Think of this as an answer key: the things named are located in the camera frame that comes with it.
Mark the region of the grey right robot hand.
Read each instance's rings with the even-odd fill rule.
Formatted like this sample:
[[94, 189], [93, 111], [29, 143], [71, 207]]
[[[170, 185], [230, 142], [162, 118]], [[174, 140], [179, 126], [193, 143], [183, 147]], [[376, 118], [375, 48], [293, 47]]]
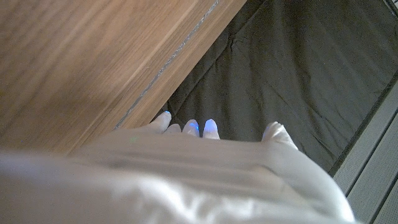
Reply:
[[68, 156], [1, 150], [2, 223], [355, 223], [336, 182], [285, 127], [220, 139], [164, 112]]

